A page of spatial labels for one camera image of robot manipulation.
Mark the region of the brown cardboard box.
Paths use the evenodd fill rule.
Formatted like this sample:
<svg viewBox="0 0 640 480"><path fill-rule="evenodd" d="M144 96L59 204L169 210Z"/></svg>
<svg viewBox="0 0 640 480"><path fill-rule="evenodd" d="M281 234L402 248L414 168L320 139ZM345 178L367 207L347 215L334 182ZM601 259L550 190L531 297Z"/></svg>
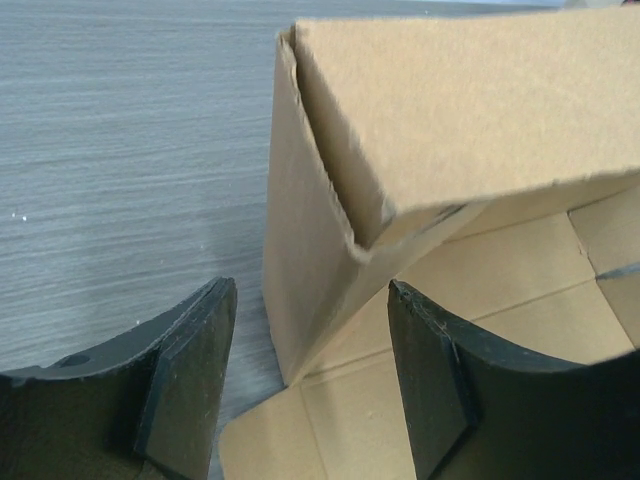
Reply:
<svg viewBox="0 0 640 480"><path fill-rule="evenodd" d="M420 479L392 281L581 365L639 355L639 10L301 19L277 39L263 298L283 392L228 479Z"/></svg>

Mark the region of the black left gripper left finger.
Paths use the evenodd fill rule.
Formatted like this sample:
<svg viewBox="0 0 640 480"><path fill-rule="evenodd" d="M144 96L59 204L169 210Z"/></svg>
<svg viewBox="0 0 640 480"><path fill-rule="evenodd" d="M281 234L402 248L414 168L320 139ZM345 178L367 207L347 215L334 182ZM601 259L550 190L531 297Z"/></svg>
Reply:
<svg viewBox="0 0 640 480"><path fill-rule="evenodd" d="M215 278L104 343L3 372L2 477L206 478L236 306Z"/></svg>

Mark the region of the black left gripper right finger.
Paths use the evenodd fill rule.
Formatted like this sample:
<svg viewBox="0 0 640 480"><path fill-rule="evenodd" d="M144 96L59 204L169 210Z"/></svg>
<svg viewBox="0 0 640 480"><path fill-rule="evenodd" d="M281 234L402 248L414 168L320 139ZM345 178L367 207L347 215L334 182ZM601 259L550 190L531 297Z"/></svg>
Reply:
<svg viewBox="0 0 640 480"><path fill-rule="evenodd" d="M639 355L593 365L503 339L392 281L388 319L420 479L635 479Z"/></svg>

